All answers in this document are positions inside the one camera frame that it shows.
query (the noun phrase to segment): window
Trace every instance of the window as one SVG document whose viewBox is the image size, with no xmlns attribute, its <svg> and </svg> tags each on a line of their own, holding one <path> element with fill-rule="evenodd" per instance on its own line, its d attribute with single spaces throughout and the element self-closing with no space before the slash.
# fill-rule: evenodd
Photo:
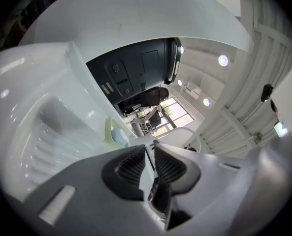
<svg viewBox="0 0 292 236">
<path fill-rule="evenodd" d="M 173 98 L 162 102 L 161 124 L 154 127 L 154 135 L 162 135 L 176 127 L 184 127 L 194 119 L 186 112 L 182 106 Z"/>
</svg>

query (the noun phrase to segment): small label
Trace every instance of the small label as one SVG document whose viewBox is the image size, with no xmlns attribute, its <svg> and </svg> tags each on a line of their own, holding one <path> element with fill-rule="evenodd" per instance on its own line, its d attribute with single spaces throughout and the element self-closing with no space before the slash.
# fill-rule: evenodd
<svg viewBox="0 0 292 236">
<path fill-rule="evenodd" d="M 114 92 L 113 88 L 111 87 L 111 85 L 108 82 L 106 83 L 106 85 L 111 90 L 111 92 Z"/>
<path fill-rule="evenodd" d="M 104 90 L 106 94 L 110 94 L 110 92 L 106 89 L 105 85 L 102 85 L 101 88 Z"/>
</svg>

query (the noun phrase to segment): pale green object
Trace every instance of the pale green object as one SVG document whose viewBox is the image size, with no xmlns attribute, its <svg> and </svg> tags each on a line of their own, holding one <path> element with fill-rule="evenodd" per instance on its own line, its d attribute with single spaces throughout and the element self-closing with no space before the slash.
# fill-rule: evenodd
<svg viewBox="0 0 292 236">
<path fill-rule="evenodd" d="M 105 142 L 110 145 L 113 148 L 124 148 L 124 146 L 119 145 L 118 143 L 116 143 L 113 138 L 112 138 L 112 130 L 113 129 L 122 129 L 121 125 L 113 118 L 108 118 L 106 119 L 106 123 L 105 123 Z"/>
</svg>

